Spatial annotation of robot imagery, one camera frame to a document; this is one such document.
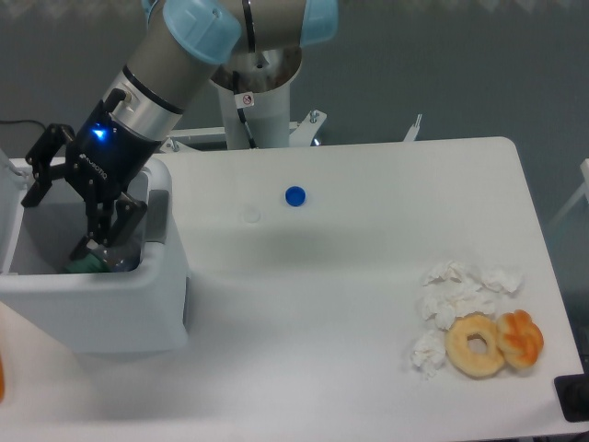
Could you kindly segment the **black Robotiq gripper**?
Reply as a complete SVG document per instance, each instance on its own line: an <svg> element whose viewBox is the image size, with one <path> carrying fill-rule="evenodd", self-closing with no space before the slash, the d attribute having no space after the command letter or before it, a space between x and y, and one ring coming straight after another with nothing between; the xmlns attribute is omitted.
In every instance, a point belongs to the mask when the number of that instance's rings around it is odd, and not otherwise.
<svg viewBox="0 0 589 442"><path fill-rule="evenodd" d="M128 186L160 146L116 122L111 114L120 99L100 101L75 136L67 124L50 124L25 156L33 182L21 201L38 206L55 180L65 180L83 198L87 232L69 255L80 260L94 242L107 248L123 245L147 212L147 203L128 193ZM52 166L66 145L66 165Z"/></svg>

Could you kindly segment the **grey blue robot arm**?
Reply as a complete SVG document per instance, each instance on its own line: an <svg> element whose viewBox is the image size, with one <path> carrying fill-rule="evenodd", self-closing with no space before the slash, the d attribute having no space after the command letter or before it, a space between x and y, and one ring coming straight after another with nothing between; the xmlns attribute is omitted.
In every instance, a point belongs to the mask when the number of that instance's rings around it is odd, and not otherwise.
<svg viewBox="0 0 589 442"><path fill-rule="evenodd" d="M332 39L334 1L154 1L148 29L110 89L79 129L53 123L27 153L37 206L56 180L83 199L87 229L72 251L124 244L147 211L130 182L164 143L221 65L236 55L294 50Z"/></svg>

